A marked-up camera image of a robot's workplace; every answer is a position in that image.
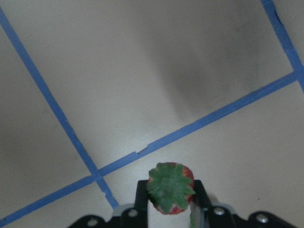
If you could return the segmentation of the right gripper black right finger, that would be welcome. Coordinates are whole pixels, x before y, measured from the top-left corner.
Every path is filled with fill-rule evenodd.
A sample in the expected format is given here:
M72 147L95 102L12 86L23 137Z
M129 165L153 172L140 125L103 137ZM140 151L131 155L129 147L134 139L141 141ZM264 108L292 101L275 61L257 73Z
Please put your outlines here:
M190 227L207 228L207 211L212 203L200 180L194 181L194 191L192 202L190 203Z

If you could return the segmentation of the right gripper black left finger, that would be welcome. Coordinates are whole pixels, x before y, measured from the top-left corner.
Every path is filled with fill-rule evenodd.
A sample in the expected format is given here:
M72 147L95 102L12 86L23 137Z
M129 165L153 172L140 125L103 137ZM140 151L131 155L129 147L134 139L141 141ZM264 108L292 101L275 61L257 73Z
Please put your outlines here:
M136 228L147 228L148 227L148 191L147 191L147 180L140 180L137 183L136 196L134 209L138 212L135 218Z

